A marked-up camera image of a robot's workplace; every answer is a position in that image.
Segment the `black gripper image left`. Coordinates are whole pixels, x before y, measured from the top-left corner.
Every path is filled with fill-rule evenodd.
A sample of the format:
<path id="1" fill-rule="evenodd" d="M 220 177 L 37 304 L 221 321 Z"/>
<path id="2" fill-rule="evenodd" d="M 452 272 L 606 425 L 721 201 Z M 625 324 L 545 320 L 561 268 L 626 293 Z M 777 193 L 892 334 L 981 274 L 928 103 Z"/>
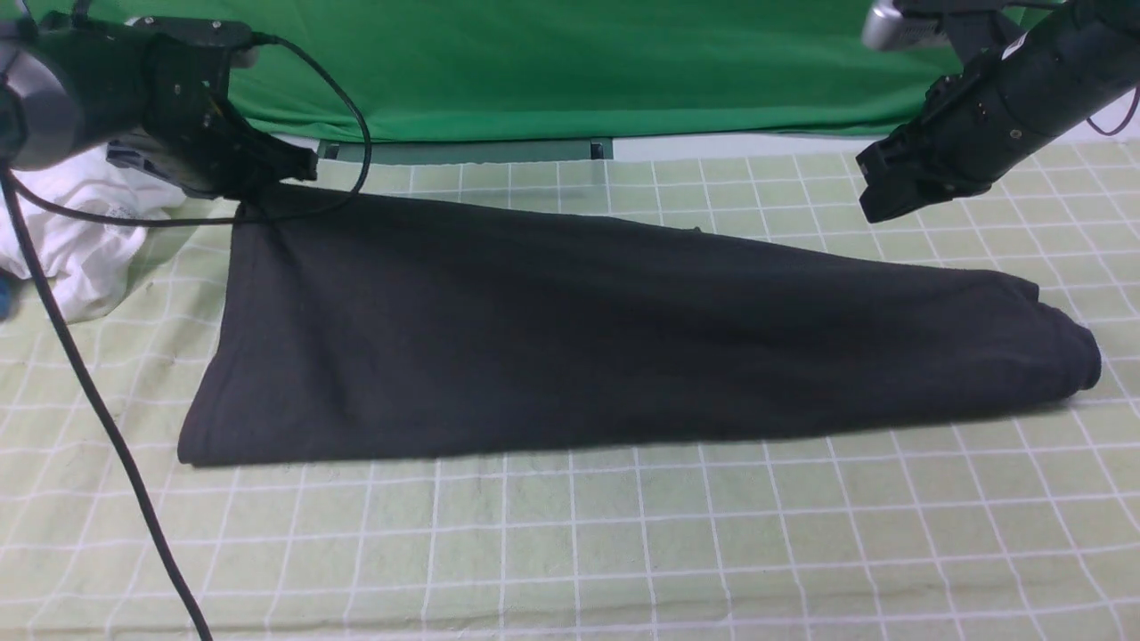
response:
<path id="1" fill-rule="evenodd" d="M 170 182 L 188 198 L 316 180 L 314 151 L 261 133 L 241 117 L 228 97 L 233 66 L 220 54 L 149 29 L 135 31 L 148 44 L 142 57 L 148 98 L 142 124 L 109 141 L 113 167 Z"/>

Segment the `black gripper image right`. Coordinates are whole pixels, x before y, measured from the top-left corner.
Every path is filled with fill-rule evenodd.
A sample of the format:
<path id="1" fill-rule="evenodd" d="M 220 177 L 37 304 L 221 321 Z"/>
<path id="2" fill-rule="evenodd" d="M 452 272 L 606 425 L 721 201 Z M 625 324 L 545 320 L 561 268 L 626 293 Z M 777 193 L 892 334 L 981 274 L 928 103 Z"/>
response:
<path id="1" fill-rule="evenodd" d="M 856 154 L 868 224 L 974 198 L 1137 86 L 1135 18 L 1047 18 L 946 78 L 917 120 Z"/>

